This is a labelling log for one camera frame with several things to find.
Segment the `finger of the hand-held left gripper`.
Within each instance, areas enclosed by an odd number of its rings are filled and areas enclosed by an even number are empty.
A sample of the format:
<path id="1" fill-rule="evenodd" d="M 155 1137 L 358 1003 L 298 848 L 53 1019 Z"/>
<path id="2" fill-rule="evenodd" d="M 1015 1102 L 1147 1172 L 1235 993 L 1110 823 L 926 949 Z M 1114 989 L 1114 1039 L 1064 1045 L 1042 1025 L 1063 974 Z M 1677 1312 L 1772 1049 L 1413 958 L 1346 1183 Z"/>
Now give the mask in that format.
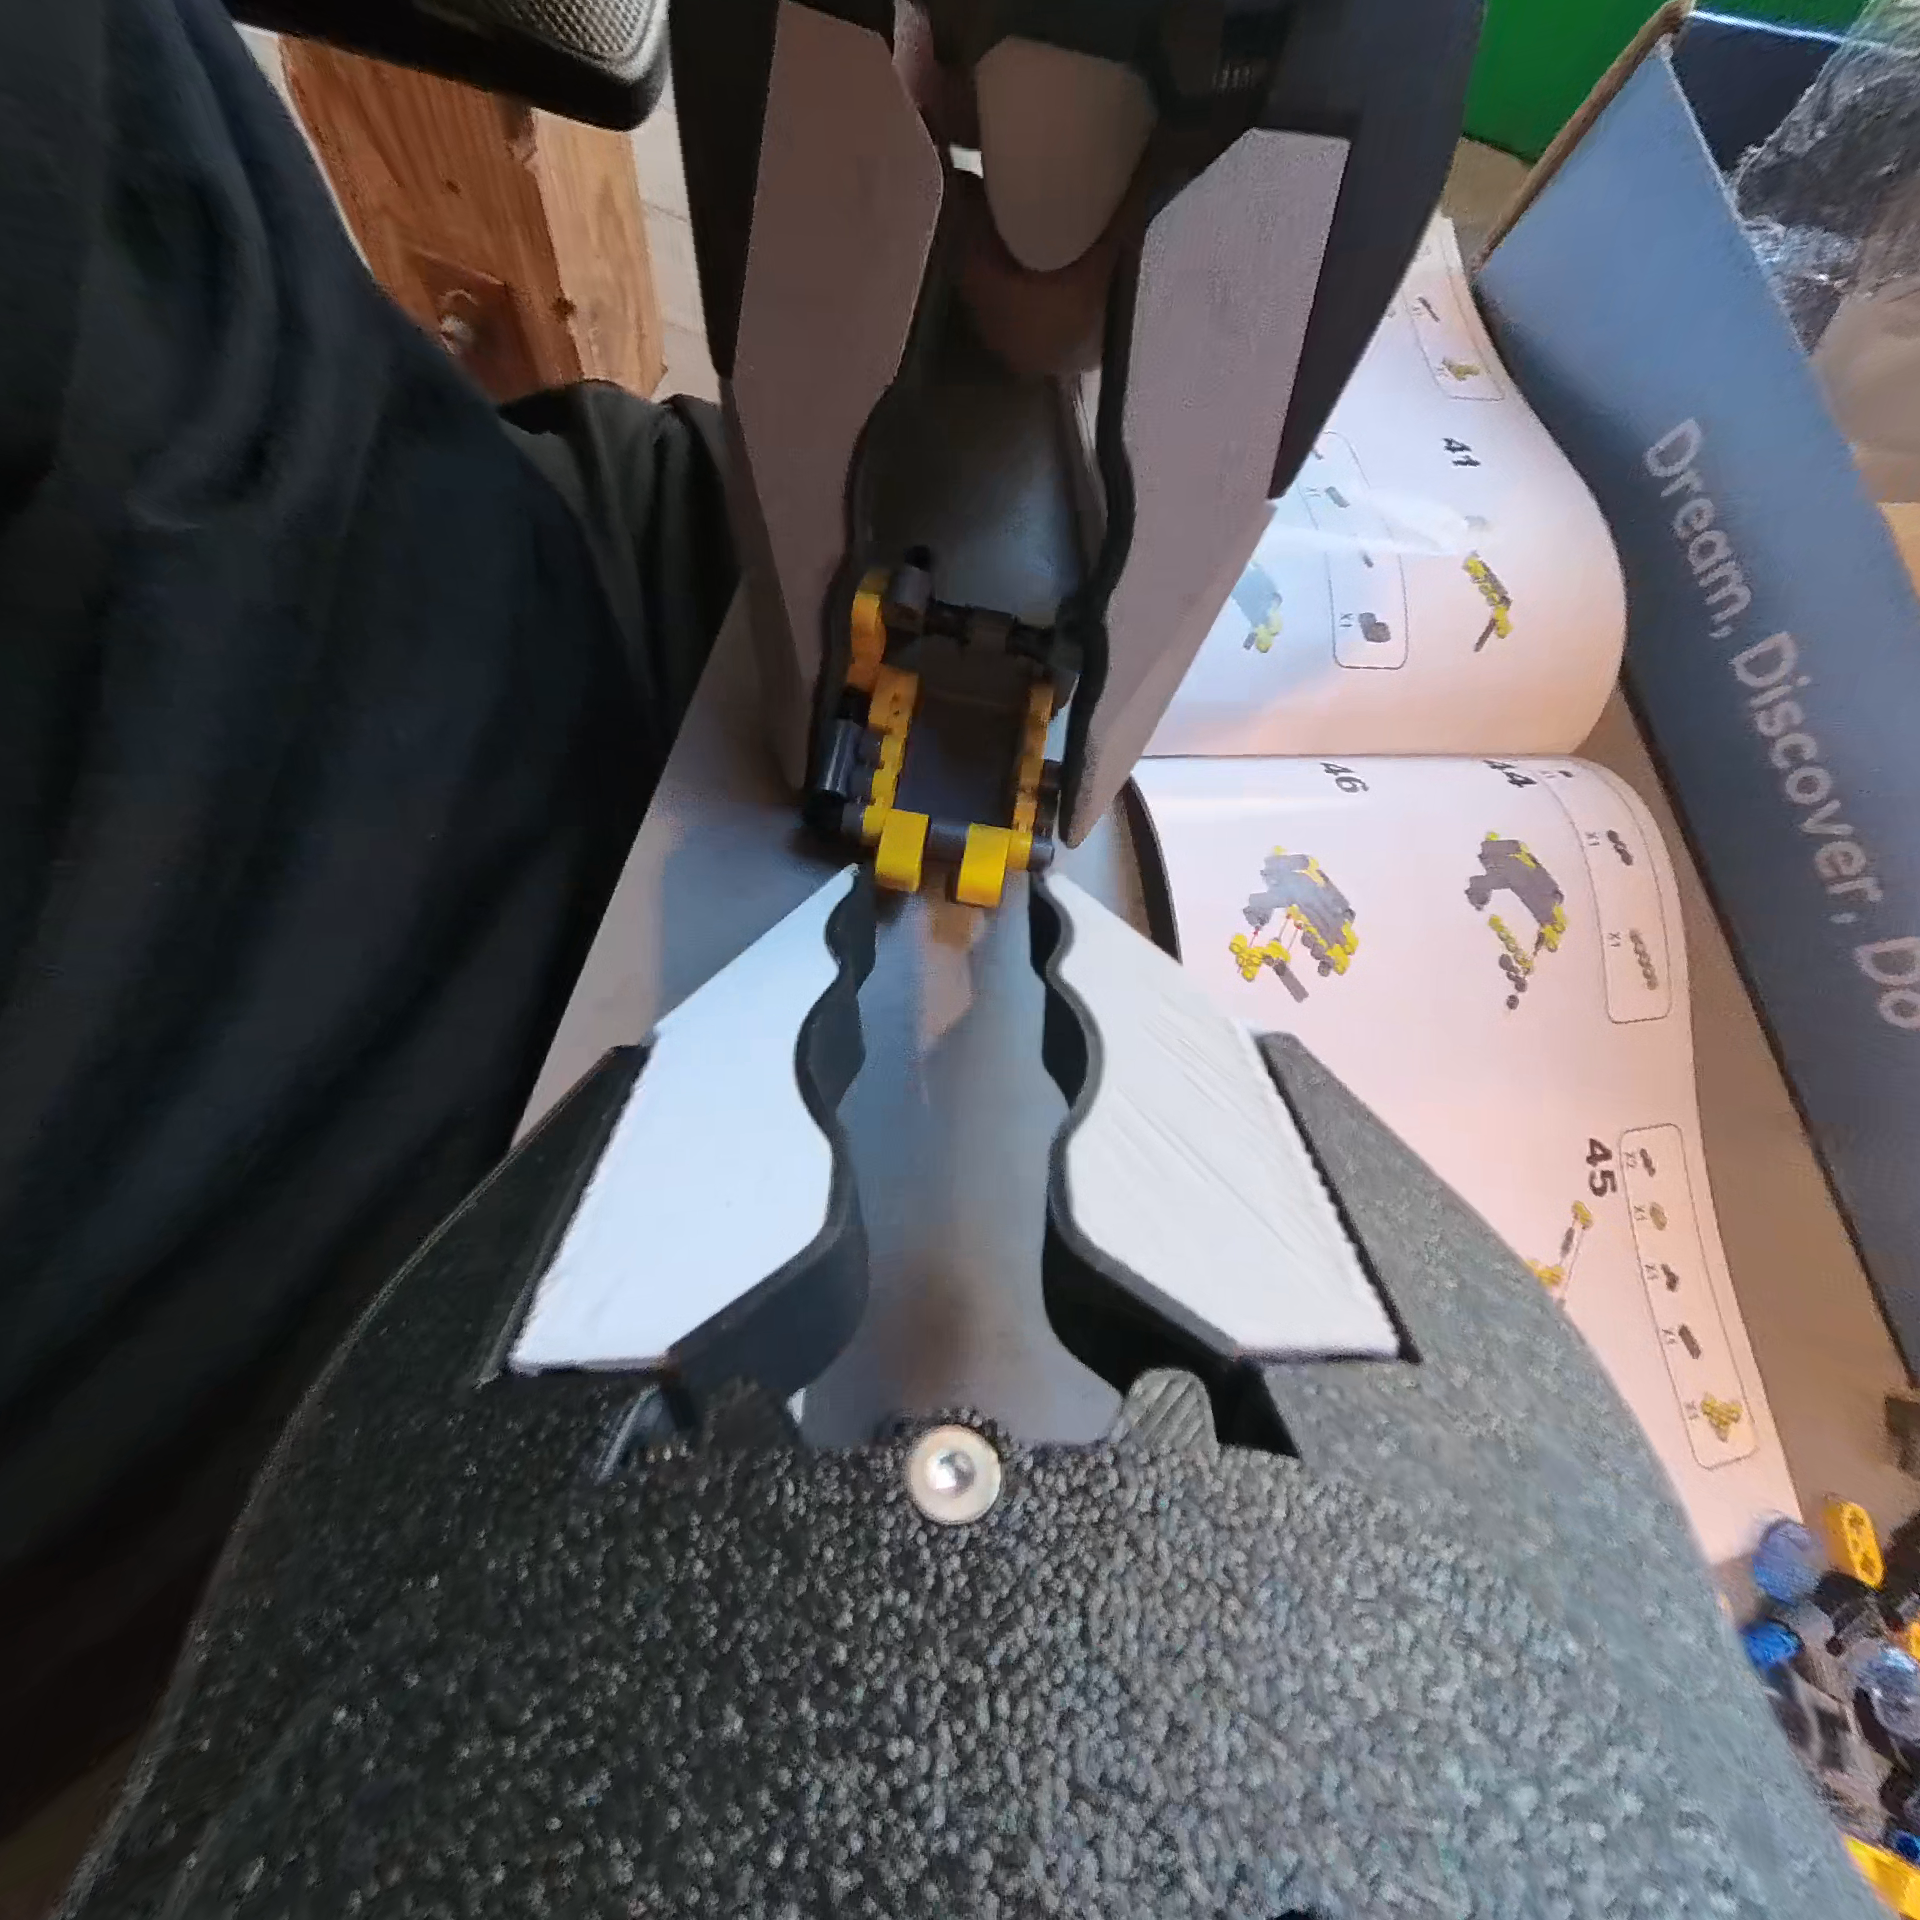
<path id="1" fill-rule="evenodd" d="M 759 677 L 790 796 L 808 774 L 847 479 L 922 299 L 944 166 L 890 41 L 779 5 L 723 412 Z"/>
<path id="2" fill-rule="evenodd" d="M 1068 606 L 1084 647 L 1058 833 L 1115 799 L 1264 528 L 1350 144 L 1254 128 L 1117 269 L 1094 405 L 1103 523 Z"/>

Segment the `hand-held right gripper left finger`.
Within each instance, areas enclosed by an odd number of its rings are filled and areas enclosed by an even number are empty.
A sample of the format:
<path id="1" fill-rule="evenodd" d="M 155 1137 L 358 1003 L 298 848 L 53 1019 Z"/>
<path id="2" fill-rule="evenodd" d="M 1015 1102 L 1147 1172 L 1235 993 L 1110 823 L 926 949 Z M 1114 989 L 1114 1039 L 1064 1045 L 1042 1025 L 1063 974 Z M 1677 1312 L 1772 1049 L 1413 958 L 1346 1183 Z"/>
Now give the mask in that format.
<path id="1" fill-rule="evenodd" d="M 514 1375 L 635 1375 L 696 1407 L 830 1371 L 870 1295 L 842 1117 L 870 971 L 874 880 L 845 865 L 634 1049 L 511 1321 Z"/>

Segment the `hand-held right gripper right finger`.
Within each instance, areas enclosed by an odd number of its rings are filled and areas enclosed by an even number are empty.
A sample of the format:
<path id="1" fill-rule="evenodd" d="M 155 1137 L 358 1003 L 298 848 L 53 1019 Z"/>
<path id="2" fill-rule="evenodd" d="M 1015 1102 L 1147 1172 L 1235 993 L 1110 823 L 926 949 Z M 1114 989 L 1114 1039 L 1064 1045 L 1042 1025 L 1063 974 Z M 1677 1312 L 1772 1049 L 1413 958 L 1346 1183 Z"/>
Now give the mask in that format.
<path id="1" fill-rule="evenodd" d="M 1179 1374 L 1220 1447 L 1291 1453 L 1271 1368 L 1404 1351 L 1350 1221 L 1256 1038 L 1082 885 L 1030 901 L 1046 1324 L 1120 1397 Z"/>

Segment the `yellow five-hole brick beam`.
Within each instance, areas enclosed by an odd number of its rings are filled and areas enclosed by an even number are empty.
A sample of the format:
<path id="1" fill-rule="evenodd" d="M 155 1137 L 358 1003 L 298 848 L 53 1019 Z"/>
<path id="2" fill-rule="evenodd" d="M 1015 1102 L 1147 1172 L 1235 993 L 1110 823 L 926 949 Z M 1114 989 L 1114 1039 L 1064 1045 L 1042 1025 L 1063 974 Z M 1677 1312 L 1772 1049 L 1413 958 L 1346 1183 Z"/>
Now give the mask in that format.
<path id="1" fill-rule="evenodd" d="M 845 776 L 843 833 L 870 852 L 879 889 L 912 896 L 924 878 L 928 815 L 902 806 L 899 796 L 922 681 L 916 671 L 886 663 L 890 583 L 885 569 L 870 569 L 853 591 L 842 709 L 853 726 L 854 756 Z"/>
<path id="2" fill-rule="evenodd" d="M 1055 691 L 1035 679 L 1024 696 L 1013 769 L 984 823 L 968 823 L 951 896 L 960 905 L 998 908 L 1010 876 L 1039 876 L 1054 857 L 1058 769 L 1048 760 Z"/>

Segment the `grey yellow brick assembly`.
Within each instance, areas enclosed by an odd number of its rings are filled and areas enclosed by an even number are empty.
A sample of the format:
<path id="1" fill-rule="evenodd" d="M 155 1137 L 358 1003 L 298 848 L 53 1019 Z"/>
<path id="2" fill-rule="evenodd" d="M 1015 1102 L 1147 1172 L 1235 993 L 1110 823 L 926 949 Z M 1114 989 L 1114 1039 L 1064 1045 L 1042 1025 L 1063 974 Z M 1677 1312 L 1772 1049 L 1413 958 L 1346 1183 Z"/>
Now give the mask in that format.
<path id="1" fill-rule="evenodd" d="M 1055 691 L 1046 735 L 1046 759 L 1058 769 L 1058 809 L 1051 828 L 1055 845 L 1064 769 L 1051 749 L 1051 735 L 1055 716 L 1071 702 L 1082 653 L 1051 622 L 947 596 L 935 557 L 924 544 L 908 547 L 886 565 L 861 569 L 853 584 L 830 601 L 799 813 L 813 833 L 861 857 L 870 876 L 870 852 L 843 833 L 845 776 L 854 753 L 853 726 L 842 709 L 853 591 L 870 569 L 885 569 L 891 577 L 885 593 L 886 663 L 918 675 L 918 703 L 899 799 L 904 809 L 928 815 L 922 887 L 926 880 L 938 880 L 954 901 L 965 832 L 968 823 L 984 823 L 1004 797 L 1024 696 L 1035 679 L 1048 679 Z"/>

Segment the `person's left hand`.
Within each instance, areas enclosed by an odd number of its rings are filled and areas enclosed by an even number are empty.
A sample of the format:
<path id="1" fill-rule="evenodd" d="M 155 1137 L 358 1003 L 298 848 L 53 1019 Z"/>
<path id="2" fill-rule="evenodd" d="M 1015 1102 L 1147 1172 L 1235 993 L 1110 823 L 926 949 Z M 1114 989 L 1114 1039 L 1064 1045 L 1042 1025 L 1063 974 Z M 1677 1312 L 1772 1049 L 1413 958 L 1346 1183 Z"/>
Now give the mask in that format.
<path id="1" fill-rule="evenodd" d="M 1101 356 L 1117 243 L 1103 232 L 1058 269 L 1027 267 L 989 220 L 957 244 L 954 284 L 979 340 L 1022 376 L 1078 376 Z"/>

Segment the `green object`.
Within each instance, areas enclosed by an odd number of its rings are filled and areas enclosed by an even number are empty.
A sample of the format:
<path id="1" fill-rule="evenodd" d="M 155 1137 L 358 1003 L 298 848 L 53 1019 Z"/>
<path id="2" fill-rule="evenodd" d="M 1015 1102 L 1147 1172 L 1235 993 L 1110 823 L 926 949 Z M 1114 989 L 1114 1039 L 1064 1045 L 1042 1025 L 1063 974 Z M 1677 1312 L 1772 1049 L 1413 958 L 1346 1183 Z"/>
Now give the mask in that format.
<path id="1" fill-rule="evenodd" d="M 1541 158 L 1661 8 L 1667 3 L 1486 3 L 1463 139 Z"/>

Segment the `open instruction booklet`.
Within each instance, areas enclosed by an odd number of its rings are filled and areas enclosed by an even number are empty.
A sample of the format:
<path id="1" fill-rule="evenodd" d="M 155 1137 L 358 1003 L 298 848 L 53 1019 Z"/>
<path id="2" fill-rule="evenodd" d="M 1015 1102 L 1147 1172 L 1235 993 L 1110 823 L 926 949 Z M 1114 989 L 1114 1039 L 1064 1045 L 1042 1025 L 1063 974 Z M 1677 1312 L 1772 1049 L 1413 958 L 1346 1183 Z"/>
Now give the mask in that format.
<path id="1" fill-rule="evenodd" d="M 1135 793 L 1189 971 L 1496 1229 L 1723 1566 L 1800 1504 L 1720 1249 L 1672 859 L 1575 756 L 1623 652 L 1605 517 L 1436 214 Z"/>

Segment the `wooden panel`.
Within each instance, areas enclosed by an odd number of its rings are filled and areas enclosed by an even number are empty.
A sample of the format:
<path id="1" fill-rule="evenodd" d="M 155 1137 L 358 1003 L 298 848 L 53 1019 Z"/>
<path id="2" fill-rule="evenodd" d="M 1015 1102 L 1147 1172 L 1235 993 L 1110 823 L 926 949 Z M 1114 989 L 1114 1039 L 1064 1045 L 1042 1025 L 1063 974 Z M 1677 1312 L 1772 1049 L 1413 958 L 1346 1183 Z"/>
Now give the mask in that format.
<path id="1" fill-rule="evenodd" d="M 660 389 L 629 135 L 304 38 L 278 70 L 372 276 L 491 399 Z"/>

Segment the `clear plastic bags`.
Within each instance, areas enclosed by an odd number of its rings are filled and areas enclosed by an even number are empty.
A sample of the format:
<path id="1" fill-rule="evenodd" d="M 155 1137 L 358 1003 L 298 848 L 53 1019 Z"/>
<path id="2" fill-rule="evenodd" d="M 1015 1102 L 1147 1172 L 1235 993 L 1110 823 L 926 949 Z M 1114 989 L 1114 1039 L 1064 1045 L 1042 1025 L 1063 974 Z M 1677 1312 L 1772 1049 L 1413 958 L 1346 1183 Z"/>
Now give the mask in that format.
<path id="1" fill-rule="evenodd" d="M 1743 155 L 1735 211 L 1868 494 L 1915 504 L 1915 38 L 1850 38 Z"/>

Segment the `person's dark clothing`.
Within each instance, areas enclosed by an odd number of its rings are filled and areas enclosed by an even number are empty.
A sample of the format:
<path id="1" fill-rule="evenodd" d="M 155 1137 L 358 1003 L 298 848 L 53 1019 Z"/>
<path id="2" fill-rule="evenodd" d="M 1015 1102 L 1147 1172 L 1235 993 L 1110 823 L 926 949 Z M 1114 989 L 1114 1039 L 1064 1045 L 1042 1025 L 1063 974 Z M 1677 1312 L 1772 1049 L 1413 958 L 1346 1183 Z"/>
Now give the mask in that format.
<path id="1" fill-rule="evenodd" d="M 3 1798 L 504 1152 L 736 588 L 717 414 L 502 408 L 219 5 L 4 5 Z"/>

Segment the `dark blue cardboard box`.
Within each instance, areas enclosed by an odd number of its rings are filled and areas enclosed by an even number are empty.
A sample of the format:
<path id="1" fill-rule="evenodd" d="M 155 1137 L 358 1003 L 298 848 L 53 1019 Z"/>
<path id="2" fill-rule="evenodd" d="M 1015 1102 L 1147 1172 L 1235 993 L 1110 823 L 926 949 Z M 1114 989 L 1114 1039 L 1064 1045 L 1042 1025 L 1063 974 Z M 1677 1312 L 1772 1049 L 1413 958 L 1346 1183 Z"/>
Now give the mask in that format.
<path id="1" fill-rule="evenodd" d="M 1628 699 L 1915 1379 L 1915 593 L 1672 69 L 1687 17 L 1563 126 L 1477 294 L 1608 521 Z"/>

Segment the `pile of loose brick pieces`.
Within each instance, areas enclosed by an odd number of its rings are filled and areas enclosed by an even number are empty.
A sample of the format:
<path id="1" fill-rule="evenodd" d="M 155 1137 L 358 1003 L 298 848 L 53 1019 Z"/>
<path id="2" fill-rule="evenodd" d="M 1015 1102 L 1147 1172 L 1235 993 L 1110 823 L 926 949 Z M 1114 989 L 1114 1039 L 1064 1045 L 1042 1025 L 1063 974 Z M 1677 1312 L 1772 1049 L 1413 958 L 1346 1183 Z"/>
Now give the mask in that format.
<path id="1" fill-rule="evenodd" d="M 1740 1636 L 1782 1736 L 1855 1869 L 1918 1915 L 1918 1542 L 1855 1502 L 1772 1519 L 1748 1560 Z"/>

